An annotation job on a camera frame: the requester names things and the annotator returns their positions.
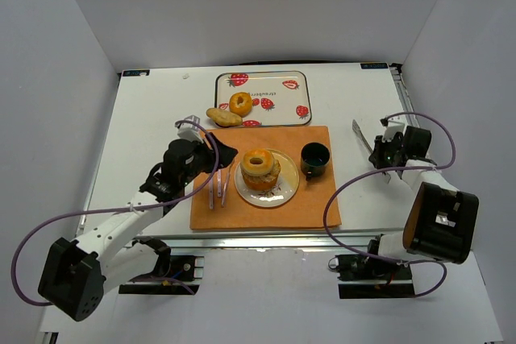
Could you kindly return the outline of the light glazed donut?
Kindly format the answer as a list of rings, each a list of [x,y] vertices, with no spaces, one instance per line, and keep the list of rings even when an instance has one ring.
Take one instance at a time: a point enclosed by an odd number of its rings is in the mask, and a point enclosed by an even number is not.
[[[273,154],[265,148],[254,148],[243,155],[240,165],[249,176],[264,176],[273,169]]]

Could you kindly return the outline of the large sugared round bread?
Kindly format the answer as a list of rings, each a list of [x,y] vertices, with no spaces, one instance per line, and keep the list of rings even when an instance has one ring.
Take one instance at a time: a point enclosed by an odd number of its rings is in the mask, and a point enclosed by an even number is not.
[[[274,160],[272,170],[262,176],[251,176],[244,170],[241,171],[246,186],[255,191],[268,191],[272,189],[277,184],[280,173],[281,165],[278,160]]]

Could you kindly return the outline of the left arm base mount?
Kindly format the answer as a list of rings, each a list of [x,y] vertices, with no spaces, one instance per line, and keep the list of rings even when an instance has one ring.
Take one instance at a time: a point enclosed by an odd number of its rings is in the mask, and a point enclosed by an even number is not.
[[[156,238],[134,242],[151,247],[157,254],[155,267],[119,286],[121,295],[194,296],[203,277],[204,257],[175,254],[172,248]]]

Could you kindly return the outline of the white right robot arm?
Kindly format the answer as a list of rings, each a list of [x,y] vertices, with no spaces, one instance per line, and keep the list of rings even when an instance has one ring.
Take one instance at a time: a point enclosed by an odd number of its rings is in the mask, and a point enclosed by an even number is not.
[[[390,259],[433,259],[463,263],[470,252],[479,199],[448,183],[427,157],[431,132],[395,122],[374,140],[369,162],[384,171],[396,168],[398,177],[415,193],[402,231],[381,234],[368,253]]]

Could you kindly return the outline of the metal serving tongs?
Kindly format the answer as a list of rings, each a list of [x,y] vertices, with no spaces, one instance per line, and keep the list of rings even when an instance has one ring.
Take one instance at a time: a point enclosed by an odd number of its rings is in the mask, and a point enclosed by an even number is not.
[[[372,147],[370,146],[368,140],[364,137],[364,134],[360,128],[360,125],[358,124],[358,122],[355,119],[352,120],[352,130],[353,130],[355,136],[358,138],[358,140],[361,141],[364,148],[368,151],[369,155],[371,155]],[[388,184],[391,181],[391,175],[388,174],[387,172],[383,172],[382,179],[386,184]]]

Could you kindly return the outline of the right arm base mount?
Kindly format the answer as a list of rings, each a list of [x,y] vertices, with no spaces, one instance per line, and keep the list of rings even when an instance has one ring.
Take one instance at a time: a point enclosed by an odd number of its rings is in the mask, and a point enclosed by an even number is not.
[[[403,299],[415,295],[412,272],[363,255],[336,255],[328,269],[338,275],[343,300]]]

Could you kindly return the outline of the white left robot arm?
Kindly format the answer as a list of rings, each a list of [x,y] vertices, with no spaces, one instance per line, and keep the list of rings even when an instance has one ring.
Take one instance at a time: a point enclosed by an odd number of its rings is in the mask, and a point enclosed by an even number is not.
[[[39,294],[74,321],[83,321],[119,285],[139,276],[168,275],[170,247],[140,232],[173,209],[197,176],[228,167],[237,154],[215,135],[173,140],[125,207],[74,240],[52,244]]]

